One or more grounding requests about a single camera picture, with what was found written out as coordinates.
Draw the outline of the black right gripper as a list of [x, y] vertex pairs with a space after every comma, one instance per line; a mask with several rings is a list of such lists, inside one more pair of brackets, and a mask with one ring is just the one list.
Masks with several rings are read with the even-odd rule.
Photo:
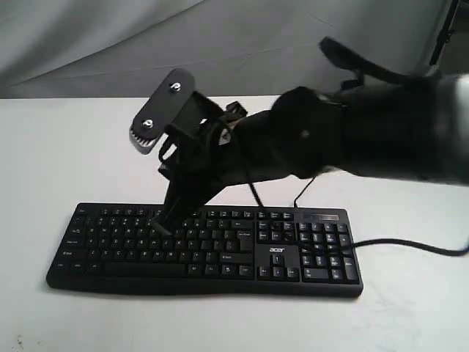
[[173, 236], [183, 221], [228, 186], [318, 175], [341, 158], [341, 142], [320, 147], [320, 137], [340, 137], [341, 105], [320, 93], [298, 87], [272, 107], [251, 116], [231, 111], [207, 117], [194, 142], [177, 141], [161, 165], [169, 179], [163, 207], [150, 224]]

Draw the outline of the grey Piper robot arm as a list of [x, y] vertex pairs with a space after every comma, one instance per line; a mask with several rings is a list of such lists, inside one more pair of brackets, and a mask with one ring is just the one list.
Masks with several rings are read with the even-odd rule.
[[247, 115], [193, 94], [159, 115], [171, 155], [156, 229], [171, 232], [228, 186], [332, 169], [361, 177], [468, 184], [468, 76], [402, 75], [325, 37], [320, 49], [352, 71], [336, 92], [297, 87], [268, 110]]

